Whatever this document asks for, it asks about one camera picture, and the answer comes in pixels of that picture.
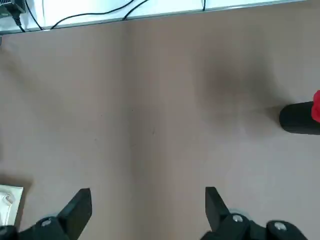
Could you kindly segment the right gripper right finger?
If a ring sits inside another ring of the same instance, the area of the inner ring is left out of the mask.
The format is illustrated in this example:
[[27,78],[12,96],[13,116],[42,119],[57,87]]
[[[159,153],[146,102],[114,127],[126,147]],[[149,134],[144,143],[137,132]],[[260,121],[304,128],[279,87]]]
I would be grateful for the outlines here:
[[231,213],[215,187],[205,188],[205,213],[211,230],[203,240],[305,240],[292,223],[270,220],[260,226],[240,213]]

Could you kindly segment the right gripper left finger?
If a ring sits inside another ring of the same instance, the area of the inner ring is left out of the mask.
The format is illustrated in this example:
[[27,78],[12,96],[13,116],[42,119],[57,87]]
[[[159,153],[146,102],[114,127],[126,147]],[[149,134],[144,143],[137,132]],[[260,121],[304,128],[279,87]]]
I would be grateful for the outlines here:
[[92,194],[80,189],[56,215],[45,217],[23,231],[13,225],[0,227],[2,240],[77,240],[92,216]]

